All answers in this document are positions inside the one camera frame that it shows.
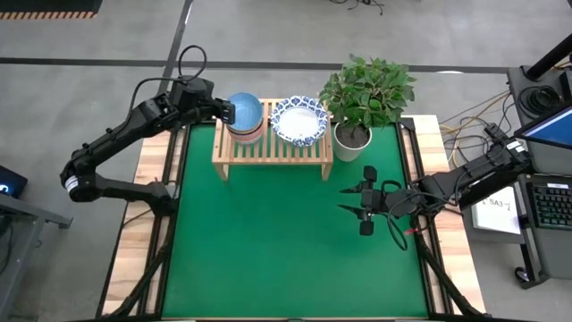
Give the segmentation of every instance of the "green leaves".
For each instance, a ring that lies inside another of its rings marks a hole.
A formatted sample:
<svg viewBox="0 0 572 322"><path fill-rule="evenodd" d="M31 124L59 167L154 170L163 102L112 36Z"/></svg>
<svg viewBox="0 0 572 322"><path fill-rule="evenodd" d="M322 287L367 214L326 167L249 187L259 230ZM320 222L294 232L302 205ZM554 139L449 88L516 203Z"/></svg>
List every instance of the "green leaves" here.
<svg viewBox="0 0 572 322"><path fill-rule="evenodd" d="M408 67L388 64L380 58L349 56L340 72L330 78L320 92L320 102L328 105L336 120L348 125L384 127L399 120L408 101L415 100L415 78Z"/></svg>

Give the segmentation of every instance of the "stacked bowls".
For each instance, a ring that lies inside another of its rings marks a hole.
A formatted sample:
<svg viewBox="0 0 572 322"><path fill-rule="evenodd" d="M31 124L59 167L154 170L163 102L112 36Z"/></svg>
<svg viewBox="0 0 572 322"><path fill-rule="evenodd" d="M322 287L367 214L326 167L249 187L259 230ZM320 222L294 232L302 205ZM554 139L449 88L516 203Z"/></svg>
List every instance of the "stacked bowls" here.
<svg viewBox="0 0 572 322"><path fill-rule="evenodd" d="M240 144L251 144L262 134L262 104L252 94L236 93L228 98L235 106L235 121L226 125L231 137Z"/></svg>

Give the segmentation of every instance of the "blue bowl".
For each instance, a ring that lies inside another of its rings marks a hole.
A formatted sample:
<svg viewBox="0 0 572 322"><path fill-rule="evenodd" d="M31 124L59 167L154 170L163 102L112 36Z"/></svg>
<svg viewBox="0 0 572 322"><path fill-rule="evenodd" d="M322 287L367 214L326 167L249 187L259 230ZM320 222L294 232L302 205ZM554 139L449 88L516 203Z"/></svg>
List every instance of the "blue bowl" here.
<svg viewBox="0 0 572 322"><path fill-rule="evenodd" d="M263 118L260 100L248 93L236 93L228 100L236 107L235 121L233 125L227 126L229 130L236 133L249 133L256 130Z"/></svg>

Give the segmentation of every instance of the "potted plant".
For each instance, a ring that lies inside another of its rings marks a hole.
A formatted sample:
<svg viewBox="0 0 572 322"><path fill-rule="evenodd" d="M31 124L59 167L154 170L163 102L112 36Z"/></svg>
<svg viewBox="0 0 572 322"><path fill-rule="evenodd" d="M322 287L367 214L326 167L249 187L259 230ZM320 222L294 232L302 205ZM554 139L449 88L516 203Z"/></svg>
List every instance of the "potted plant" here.
<svg viewBox="0 0 572 322"><path fill-rule="evenodd" d="M371 128L399 120L407 101L415 100L409 83L416 81L408 76L406 65L388 64L379 58L368 64L354 55L349 59L320 93L320 101L338 122L333 130L334 152L346 162L358 157L371 142Z"/></svg>

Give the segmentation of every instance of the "keyboard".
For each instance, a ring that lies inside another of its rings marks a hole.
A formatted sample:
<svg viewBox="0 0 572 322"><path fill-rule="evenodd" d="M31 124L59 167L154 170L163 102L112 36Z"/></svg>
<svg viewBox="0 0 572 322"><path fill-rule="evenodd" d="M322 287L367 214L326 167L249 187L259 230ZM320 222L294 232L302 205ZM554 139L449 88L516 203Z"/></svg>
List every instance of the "keyboard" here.
<svg viewBox="0 0 572 322"><path fill-rule="evenodd" d="M531 206L542 228L572 230L572 189L534 185Z"/></svg>

